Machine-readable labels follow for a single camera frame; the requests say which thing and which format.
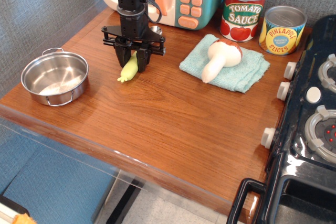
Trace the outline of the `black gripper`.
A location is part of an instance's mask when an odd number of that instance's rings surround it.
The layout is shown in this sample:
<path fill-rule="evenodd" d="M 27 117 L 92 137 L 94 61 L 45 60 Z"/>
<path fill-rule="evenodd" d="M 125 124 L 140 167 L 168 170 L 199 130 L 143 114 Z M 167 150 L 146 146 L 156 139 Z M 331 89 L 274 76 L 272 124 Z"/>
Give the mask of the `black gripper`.
<path fill-rule="evenodd" d="M 141 46 L 145 49 L 137 51 L 138 71 L 144 72 L 150 62 L 151 54 L 165 55 L 165 38 L 149 28 L 148 11 L 144 8 L 139 11 L 117 9 L 120 15 L 119 26 L 104 26 L 104 43 L 114 46 L 118 62 L 123 68 L 131 58 L 131 49 L 137 50 Z"/>

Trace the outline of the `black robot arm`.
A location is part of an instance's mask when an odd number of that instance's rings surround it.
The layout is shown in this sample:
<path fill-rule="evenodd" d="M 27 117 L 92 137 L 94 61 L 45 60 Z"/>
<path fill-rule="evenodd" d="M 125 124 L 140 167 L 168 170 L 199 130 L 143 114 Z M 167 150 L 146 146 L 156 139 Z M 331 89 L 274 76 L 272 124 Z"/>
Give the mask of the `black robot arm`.
<path fill-rule="evenodd" d="M 148 15 L 148 4 L 159 6 L 153 0 L 118 0 L 117 12 L 120 26 L 104 26 L 104 44 L 114 47 L 121 67 L 137 53 L 139 72 L 144 72 L 152 54 L 165 54 L 165 38 L 149 28 L 152 20 Z"/>

